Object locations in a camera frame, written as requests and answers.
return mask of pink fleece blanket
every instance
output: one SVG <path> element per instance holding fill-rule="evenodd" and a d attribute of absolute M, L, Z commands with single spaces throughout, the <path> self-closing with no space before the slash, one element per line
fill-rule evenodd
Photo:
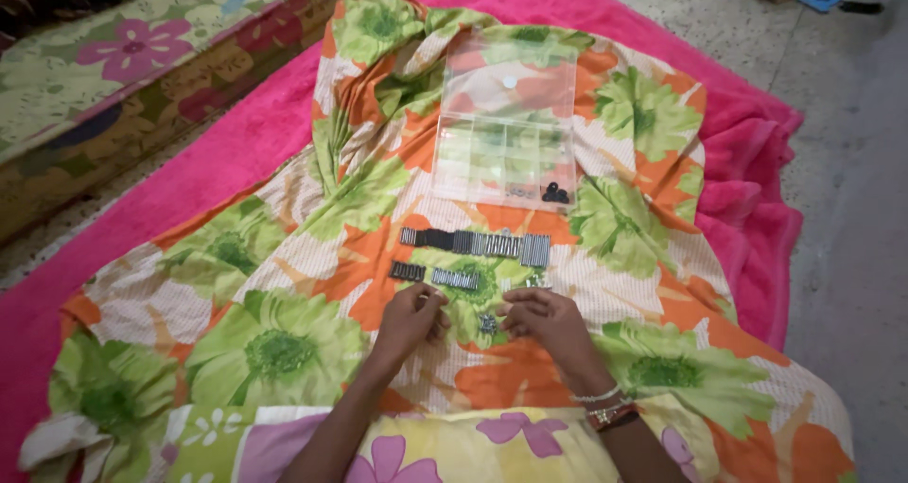
<path fill-rule="evenodd" d="M 419 0 L 469 7 L 506 24 L 569 26 L 608 36 L 703 82 L 700 137 L 707 184 L 697 225 L 731 285 L 741 326 L 782 348 L 788 256 L 801 215 L 779 194 L 788 136 L 802 117 L 662 27 L 615 0 Z M 0 297 L 0 480 L 20 481 L 19 446 L 47 413 L 47 377 L 60 349 L 56 311 L 105 263 L 267 177 L 310 142 L 319 62 L 310 48 L 275 72 L 187 150 L 149 176 L 26 280 Z"/>

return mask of bed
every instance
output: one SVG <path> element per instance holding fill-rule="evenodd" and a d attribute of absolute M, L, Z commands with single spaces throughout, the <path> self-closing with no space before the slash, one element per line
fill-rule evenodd
<path fill-rule="evenodd" d="M 335 0 L 130 0 L 0 57 L 0 244 L 322 38 Z"/>

